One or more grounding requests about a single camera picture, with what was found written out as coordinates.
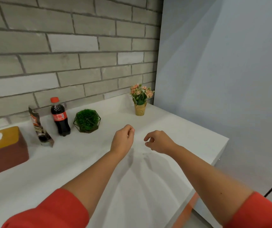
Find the tissue box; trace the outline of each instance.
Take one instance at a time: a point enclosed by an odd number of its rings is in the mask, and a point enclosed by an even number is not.
[[[17,126],[0,130],[0,172],[17,166],[29,159],[26,141]]]

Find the red sleeve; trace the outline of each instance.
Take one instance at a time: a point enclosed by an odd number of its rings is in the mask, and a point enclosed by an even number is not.
[[[272,202],[255,192],[224,228],[272,228]]]
[[[57,189],[36,208],[9,218],[2,228],[84,228],[88,211],[69,191]]]

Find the white wall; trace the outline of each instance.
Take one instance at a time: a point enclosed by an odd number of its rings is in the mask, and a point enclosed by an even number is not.
[[[216,166],[272,187],[272,0],[164,0],[154,105],[230,138]]]

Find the hand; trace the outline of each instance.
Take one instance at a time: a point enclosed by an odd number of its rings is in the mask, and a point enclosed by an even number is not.
[[[158,153],[165,153],[169,155],[171,150],[177,146],[175,142],[164,132],[155,130],[153,132],[150,132],[146,135],[144,138],[144,141],[146,142],[145,145],[151,150],[155,150]]]
[[[124,158],[133,145],[135,129],[131,125],[124,126],[115,133],[111,144],[111,152]]]

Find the dark soda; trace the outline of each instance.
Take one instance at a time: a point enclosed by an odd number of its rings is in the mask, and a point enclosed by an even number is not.
[[[67,115],[65,112],[64,106],[59,104],[59,98],[53,97],[50,98],[50,101],[53,103],[53,106],[51,107],[51,113],[53,114],[54,121],[58,127],[58,133],[61,136],[66,136],[70,134],[70,127],[68,125]]]

